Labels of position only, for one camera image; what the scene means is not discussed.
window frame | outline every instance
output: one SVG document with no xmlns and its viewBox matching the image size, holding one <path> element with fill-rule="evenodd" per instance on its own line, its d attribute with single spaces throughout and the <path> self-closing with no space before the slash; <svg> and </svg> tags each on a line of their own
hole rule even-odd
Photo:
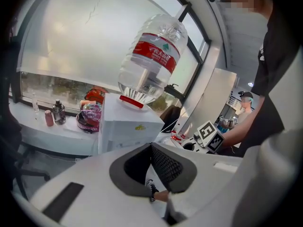
<svg viewBox="0 0 303 227">
<path fill-rule="evenodd" d="M 24 43 L 25 43 L 25 35 L 28 33 L 29 27 L 28 26 L 31 22 L 31 19 L 35 13 L 35 11 L 37 10 L 38 6 L 43 2 L 44 0 L 35 0 L 34 3 L 32 4 L 32 6 L 30 7 L 30 9 L 28 10 L 27 14 L 24 17 L 24 20 L 22 21 L 21 25 L 20 25 L 20 29 L 18 31 L 18 34 L 16 36 L 13 36 L 12 41 L 17 42 L 20 46 L 16 49 L 18 51 L 15 51 L 16 53 L 18 53 L 18 62 L 14 63 L 14 75 L 12 76 L 12 81 L 11 81 L 11 92 L 12 92 L 12 96 L 10 96 L 13 99 L 14 103 L 18 103 L 18 102 L 22 102 L 24 104 L 27 105 L 31 105 L 30 100 L 24 96 L 22 96 L 22 90 L 21 90 L 21 72 L 18 71 L 18 66 L 21 64 L 21 59 L 22 59 L 22 52 L 23 52 L 23 48 L 24 48 Z M 204 42 L 208 45 L 207 46 L 207 51 L 204 52 L 204 54 L 207 55 L 210 44 L 211 44 L 211 40 L 209 39 L 209 37 L 207 36 L 207 33 L 201 23 L 201 21 L 199 20 L 198 16 L 196 15 L 196 13 L 194 12 L 194 10 L 192 9 L 192 4 L 186 0 L 177 0 L 179 3 L 181 3 L 182 8 L 178 13 L 178 20 L 180 22 L 182 22 L 185 18 L 185 16 L 187 14 L 189 14 L 192 19 L 194 20 L 194 22 L 196 23 L 197 27 L 199 28 L 203 38 L 204 38 Z M 203 67 L 204 64 L 204 60 L 201 58 L 202 52 L 199 52 L 196 47 L 194 46 L 192 40 L 188 37 L 188 43 L 187 46 L 189 48 L 189 50 L 192 52 L 194 58 L 196 59 L 198 65 L 194 71 L 194 74 L 185 90 L 184 93 L 180 93 L 178 92 L 175 88 L 174 85 L 167 85 L 164 88 L 164 91 L 172 96 L 174 96 L 175 98 L 178 98 L 181 102 L 181 104 L 183 105 L 184 102 L 186 101 L 200 71 L 201 68 Z M 49 107 L 47 106 L 48 103 L 44 103 L 39 101 L 39 106 L 41 107 L 41 109 L 50 109 L 52 106 L 49 105 Z M 79 113 L 80 110 L 75 110 L 75 109 L 70 109 L 70 108 L 66 108 L 66 113 L 67 115 L 71 115 L 71 116 L 76 116 L 77 113 Z"/>
</svg>

small bottle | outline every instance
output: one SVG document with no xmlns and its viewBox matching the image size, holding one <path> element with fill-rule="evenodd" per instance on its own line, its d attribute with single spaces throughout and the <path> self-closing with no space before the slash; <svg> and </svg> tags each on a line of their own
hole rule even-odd
<svg viewBox="0 0 303 227">
<path fill-rule="evenodd" d="M 65 107 L 59 99 L 56 99 L 56 103 L 53 106 L 53 118 L 55 119 L 56 124 L 64 124 L 66 121 Z"/>
<path fill-rule="evenodd" d="M 36 114 L 35 115 L 35 119 L 37 120 L 38 119 L 38 115 L 39 115 L 39 107 L 38 107 L 38 101 L 37 101 L 35 93 L 33 93 L 32 102 L 33 102 L 33 109 L 34 109 L 34 112 Z"/>
<path fill-rule="evenodd" d="M 45 121 L 46 121 L 46 125 L 48 127 L 53 126 L 53 116 L 52 116 L 52 112 L 50 110 L 45 111 Z"/>
</svg>

window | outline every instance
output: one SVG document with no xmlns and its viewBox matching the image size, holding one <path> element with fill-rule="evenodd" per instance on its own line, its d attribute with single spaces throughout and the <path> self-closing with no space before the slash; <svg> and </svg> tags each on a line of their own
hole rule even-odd
<svg viewBox="0 0 303 227">
<path fill-rule="evenodd" d="M 24 12 L 32 4 L 29 0 Z M 143 23 L 156 14 L 175 16 L 184 4 L 184 0 L 43 0 L 31 9 L 28 33 L 23 32 L 19 94 L 31 98 L 35 92 L 50 106 L 58 98 L 78 110 L 94 85 L 120 93 L 121 63 Z M 196 48 L 189 45 L 181 55 L 169 81 L 174 88 L 165 88 L 150 104 L 158 114 L 184 101 L 202 65 L 198 46 L 204 39 L 188 12 L 193 11 L 183 12 L 183 23 Z"/>
</svg>

water bottle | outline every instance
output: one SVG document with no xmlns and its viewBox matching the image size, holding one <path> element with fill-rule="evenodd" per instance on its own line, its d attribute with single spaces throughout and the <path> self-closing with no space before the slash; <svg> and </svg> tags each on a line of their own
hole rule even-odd
<svg viewBox="0 0 303 227">
<path fill-rule="evenodd" d="M 155 15 L 147 20 L 122 62 L 118 84 L 124 96 L 142 104 L 156 100 L 186 45 L 187 31 L 176 18 Z"/>
<path fill-rule="evenodd" d="M 35 93 L 33 93 L 32 103 L 33 103 L 33 109 L 35 112 L 35 119 L 37 120 L 39 117 L 39 107 L 38 107 L 38 101 L 37 101 Z"/>
<path fill-rule="evenodd" d="M 65 107 L 59 99 L 56 99 L 56 103 L 53 106 L 53 118 L 55 119 L 55 123 L 59 125 L 64 124 L 66 121 Z"/>
</svg>

white box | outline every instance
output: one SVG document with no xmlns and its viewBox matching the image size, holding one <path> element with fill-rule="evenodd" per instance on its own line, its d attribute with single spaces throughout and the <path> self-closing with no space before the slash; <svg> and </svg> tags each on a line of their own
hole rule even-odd
<svg viewBox="0 0 303 227">
<path fill-rule="evenodd" d="M 119 94 L 106 94 L 98 137 L 98 153 L 153 142 L 164 122 L 148 106 L 142 109 L 119 99 Z"/>
</svg>

